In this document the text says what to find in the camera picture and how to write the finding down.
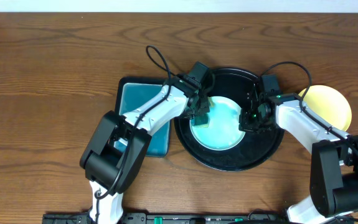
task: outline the black round tray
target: black round tray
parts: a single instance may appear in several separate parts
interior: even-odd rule
[[[250,109],[247,93],[258,78],[252,72],[237,68],[218,68],[215,86],[208,96],[224,96],[236,102],[242,109]],[[224,151],[208,149],[193,137],[189,120],[176,118],[174,126],[185,149],[199,162],[218,170],[240,171],[251,169],[266,161],[283,139],[284,130],[276,128],[262,133],[245,133],[244,138],[233,148]]]

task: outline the yellow plate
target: yellow plate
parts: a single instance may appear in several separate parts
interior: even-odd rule
[[[305,90],[302,90],[299,96],[302,96]],[[335,128],[346,131],[351,125],[351,106],[337,90],[324,85],[311,86],[304,101],[310,109]]]

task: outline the white backdrop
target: white backdrop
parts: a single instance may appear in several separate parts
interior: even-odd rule
[[[358,12],[358,0],[0,0],[0,12]]]

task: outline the wooden table surface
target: wooden table surface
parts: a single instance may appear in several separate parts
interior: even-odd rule
[[[173,72],[195,61],[260,73],[293,60],[314,84],[339,90],[358,134],[358,14],[0,13],[0,223],[40,223],[47,212],[92,204],[79,158],[127,76],[165,77],[147,58],[154,44]],[[285,92],[298,68],[276,70]],[[203,166],[172,130],[165,158],[145,158],[124,206],[164,213],[281,210],[309,195],[310,154],[294,137],[245,172]]]

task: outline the round plate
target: round plate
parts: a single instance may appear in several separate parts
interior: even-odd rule
[[[191,119],[190,130],[199,144],[212,150],[227,150],[236,146],[245,132],[238,130],[241,107],[229,98],[213,96],[209,100],[212,105],[207,113],[208,127],[194,126]]]
[[[351,125],[352,110],[345,96],[324,85],[311,86],[304,97],[308,107],[335,128],[346,131]]]
[[[257,76],[237,68],[218,68],[213,72],[215,87],[208,96],[231,99],[243,110],[249,110],[251,99],[247,98],[247,93],[253,88]],[[277,150],[284,134],[280,128],[259,134],[245,133],[237,145],[226,150],[213,150],[198,142],[188,119],[176,118],[174,126],[180,142],[194,158],[211,168],[225,171],[251,169],[266,161]]]

